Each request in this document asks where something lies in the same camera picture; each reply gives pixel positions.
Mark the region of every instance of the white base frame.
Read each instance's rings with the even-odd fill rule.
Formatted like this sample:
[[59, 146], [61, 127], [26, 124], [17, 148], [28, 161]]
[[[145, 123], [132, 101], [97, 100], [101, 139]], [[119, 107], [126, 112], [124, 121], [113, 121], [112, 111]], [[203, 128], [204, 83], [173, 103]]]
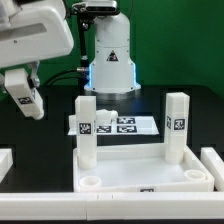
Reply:
[[224, 219], [224, 193], [0, 194], [0, 219]]

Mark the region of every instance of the white pillar block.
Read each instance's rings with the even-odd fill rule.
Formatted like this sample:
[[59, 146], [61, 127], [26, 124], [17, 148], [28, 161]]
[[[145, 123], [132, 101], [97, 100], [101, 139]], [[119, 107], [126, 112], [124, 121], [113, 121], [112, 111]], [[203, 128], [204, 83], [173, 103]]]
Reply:
[[93, 169], [97, 164], [96, 97], [79, 96], [75, 108], [79, 168]]
[[201, 162], [215, 178], [215, 187], [218, 191], [224, 191], [224, 162], [214, 148], [201, 149]]
[[165, 117], [165, 159], [169, 163], [183, 161], [187, 142], [187, 127], [190, 97], [184, 93], [168, 93]]

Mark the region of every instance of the warning label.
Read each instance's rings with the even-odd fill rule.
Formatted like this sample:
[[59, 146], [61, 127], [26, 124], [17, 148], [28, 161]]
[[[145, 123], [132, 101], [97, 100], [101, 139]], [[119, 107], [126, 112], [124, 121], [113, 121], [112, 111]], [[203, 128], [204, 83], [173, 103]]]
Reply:
[[114, 51], [112, 51], [109, 55], [109, 57], [107, 58], [107, 61], [111, 61], [111, 62], [116, 62], [118, 61], [117, 55], [115, 54]]

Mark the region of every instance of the black table surface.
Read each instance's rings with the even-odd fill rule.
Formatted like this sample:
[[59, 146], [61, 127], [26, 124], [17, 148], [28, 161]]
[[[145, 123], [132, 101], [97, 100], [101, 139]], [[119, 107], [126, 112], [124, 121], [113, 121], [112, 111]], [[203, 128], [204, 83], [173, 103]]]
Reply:
[[[25, 118], [10, 97], [0, 102], [0, 149], [11, 148], [13, 152], [13, 167], [0, 184], [0, 193], [73, 192], [72, 154], [76, 139], [67, 135], [68, 116], [75, 114], [79, 91], [75, 86], [49, 86], [40, 88], [39, 92], [45, 110], [40, 121]], [[98, 100], [97, 110], [117, 110], [119, 116], [153, 116], [160, 133], [98, 136], [98, 145], [163, 142], [168, 92], [184, 92], [190, 96], [187, 144], [191, 150], [200, 157], [201, 147], [211, 146], [223, 158], [224, 100], [203, 86], [144, 86], [135, 98]]]

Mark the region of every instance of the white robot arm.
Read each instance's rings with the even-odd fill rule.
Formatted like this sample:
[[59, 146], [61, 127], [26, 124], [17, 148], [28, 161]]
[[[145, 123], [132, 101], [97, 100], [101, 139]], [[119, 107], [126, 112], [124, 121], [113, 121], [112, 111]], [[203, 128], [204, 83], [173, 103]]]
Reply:
[[95, 16], [95, 59], [85, 86], [87, 95], [112, 100], [135, 95], [140, 85], [136, 82], [135, 63], [130, 59], [130, 22], [117, 9], [117, 2], [88, 0], [74, 4], [74, 8], [81, 18], [85, 14], [90, 19]]
[[0, 75], [0, 85], [26, 117], [38, 120], [44, 115], [43, 101], [36, 90], [38, 61], [68, 55], [74, 42], [62, 0], [18, 2], [0, 0], [0, 68], [29, 63], [32, 84], [25, 69], [14, 69], [6, 71], [5, 77]]

